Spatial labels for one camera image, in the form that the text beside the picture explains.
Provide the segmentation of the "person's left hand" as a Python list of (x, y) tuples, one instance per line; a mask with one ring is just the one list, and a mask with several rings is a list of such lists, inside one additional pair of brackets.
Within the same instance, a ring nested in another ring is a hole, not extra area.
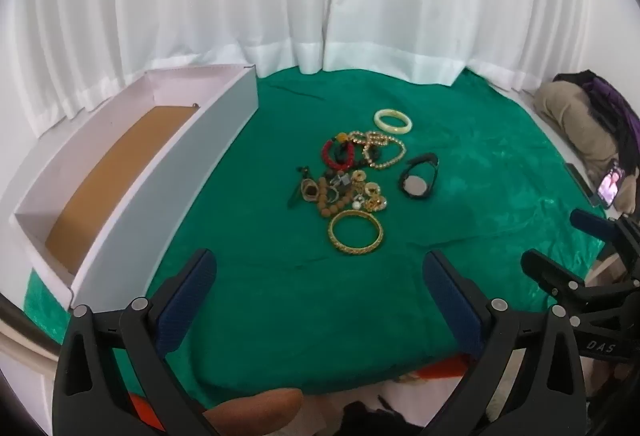
[(268, 435), (291, 423), (303, 404), (297, 388), (278, 388), (226, 401), (203, 416), (221, 435)]

